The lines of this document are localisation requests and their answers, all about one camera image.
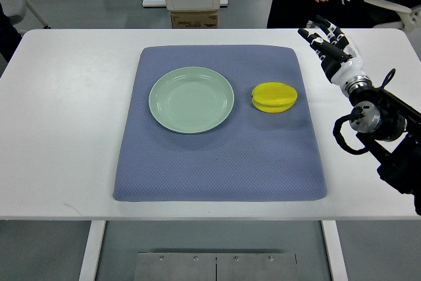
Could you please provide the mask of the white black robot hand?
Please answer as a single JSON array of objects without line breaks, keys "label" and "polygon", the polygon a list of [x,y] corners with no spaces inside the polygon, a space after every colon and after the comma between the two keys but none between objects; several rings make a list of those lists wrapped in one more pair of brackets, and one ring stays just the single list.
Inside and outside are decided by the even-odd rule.
[{"label": "white black robot hand", "polygon": [[298,29],[298,33],[317,54],[329,82],[339,86],[343,93],[347,92],[346,85],[352,82],[362,80],[366,85],[368,77],[362,70],[362,57],[354,42],[339,27],[321,16],[316,16],[314,23],[326,34],[327,39],[302,28]]}]

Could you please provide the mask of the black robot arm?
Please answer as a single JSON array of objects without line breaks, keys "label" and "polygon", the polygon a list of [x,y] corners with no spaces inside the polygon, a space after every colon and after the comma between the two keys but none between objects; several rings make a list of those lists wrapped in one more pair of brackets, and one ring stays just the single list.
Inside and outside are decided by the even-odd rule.
[{"label": "black robot arm", "polygon": [[[393,79],[392,69],[380,87],[365,75],[356,75],[340,84],[353,110],[336,120],[333,135],[337,144],[352,155],[371,153],[380,163],[377,173],[401,194],[414,196],[420,214],[420,113],[390,93],[385,86]],[[341,134],[348,122],[364,145],[351,148]]]}]

